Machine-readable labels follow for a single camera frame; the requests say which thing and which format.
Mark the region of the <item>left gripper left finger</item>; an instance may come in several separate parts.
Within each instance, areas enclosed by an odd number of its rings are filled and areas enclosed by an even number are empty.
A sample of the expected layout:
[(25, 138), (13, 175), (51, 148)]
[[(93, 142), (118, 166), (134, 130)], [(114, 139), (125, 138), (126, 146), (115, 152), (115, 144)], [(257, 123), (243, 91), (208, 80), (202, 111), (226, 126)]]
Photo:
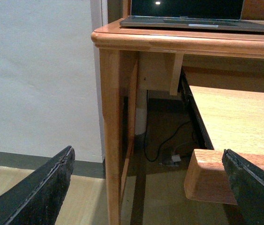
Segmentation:
[(0, 195), (0, 225), (53, 225), (69, 189), (75, 152), (67, 146)]

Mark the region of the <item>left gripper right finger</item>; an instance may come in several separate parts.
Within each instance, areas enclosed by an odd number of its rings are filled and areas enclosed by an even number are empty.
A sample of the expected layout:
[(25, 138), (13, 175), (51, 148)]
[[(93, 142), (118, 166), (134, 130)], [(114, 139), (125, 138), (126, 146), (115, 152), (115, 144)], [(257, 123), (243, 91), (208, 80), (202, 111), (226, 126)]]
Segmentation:
[(248, 225), (264, 225), (264, 170), (225, 149), (222, 163), (231, 190)]

